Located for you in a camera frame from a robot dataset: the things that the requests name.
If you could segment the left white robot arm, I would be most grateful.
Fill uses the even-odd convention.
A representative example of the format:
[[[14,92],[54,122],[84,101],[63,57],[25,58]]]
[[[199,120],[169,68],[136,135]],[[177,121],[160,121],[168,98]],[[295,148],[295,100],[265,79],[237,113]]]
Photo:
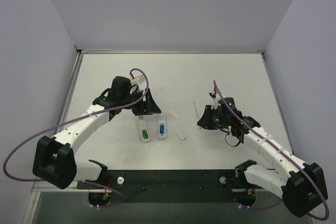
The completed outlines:
[[[145,75],[134,79],[115,77],[111,87],[93,100],[80,120],[52,137],[40,138],[33,174],[60,189],[81,180],[88,180],[96,188],[105,186],[107,167],[92,159],[84,164],[77,163],[75,153],[98,128],[110,122],[123,109],[131,110],[135,116],[161,113],[152,98]]]

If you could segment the slim remote battery cover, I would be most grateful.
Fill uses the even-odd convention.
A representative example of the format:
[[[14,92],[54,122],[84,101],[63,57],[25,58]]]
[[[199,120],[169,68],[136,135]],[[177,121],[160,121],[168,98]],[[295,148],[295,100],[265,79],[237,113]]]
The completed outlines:
[[[180,118],[180,116],[173,110],[169,110],[169,115],[175,120],[178,120]]]

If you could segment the wide white remote with display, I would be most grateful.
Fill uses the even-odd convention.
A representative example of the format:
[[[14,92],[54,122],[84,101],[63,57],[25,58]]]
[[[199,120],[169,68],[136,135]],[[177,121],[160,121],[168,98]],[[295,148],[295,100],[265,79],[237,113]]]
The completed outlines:
[[[163,112],[157,117],[157,138],[159,140],[167,139],[167,113]]]

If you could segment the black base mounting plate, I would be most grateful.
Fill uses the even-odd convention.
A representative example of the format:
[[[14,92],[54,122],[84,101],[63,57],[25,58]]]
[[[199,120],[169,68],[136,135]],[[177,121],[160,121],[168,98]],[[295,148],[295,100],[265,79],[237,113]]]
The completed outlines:
[[[241,182],[233,169],[104,170],[97,180],[78,182],[93,205],[115,203],[221,203],[251,206],[257,186]]]

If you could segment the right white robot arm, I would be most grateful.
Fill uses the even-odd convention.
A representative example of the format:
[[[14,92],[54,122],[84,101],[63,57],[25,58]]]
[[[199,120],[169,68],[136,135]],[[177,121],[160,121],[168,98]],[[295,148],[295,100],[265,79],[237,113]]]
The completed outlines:
[[[238,139],[239,144],[248,146],[272,166],[268,170],[249,159],[235,168],[239,182],[273,193],[299,218],[327,204],[324,173],[317,163],[308,164],[286,150],[255,119],[243,116],[233,98],[221,98],[216,92],[209,95],[213,103],[205,106],[197,125]]]

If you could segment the slim white remote control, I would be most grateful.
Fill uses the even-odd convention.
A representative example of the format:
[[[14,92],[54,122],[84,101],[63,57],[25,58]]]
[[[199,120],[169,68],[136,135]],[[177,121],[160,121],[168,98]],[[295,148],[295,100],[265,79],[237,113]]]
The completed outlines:
[[[146,119],[143,115],[139,115],[137,119],[139,137],[143,143],[149,143],[151,141],[150,133]]]

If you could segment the blue batteries in wide remote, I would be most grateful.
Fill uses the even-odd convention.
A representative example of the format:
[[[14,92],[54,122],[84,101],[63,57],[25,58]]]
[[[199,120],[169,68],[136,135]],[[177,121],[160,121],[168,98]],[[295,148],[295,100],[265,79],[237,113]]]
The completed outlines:
[[[159,125],[159,134],[160,135],[164,135],[165,134],[165,125],[164,124],[160,124]]]

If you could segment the wide remote battery cover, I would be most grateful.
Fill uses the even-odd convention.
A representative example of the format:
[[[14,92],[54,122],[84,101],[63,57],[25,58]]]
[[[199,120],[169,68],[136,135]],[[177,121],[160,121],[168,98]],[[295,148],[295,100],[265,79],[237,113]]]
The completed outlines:
[[[187,139],[187,136],[186,136],[183,132],[178,131],[178,132],[176,132],[176,135],[177,135],[182,141],[184,141],[184,140]]]

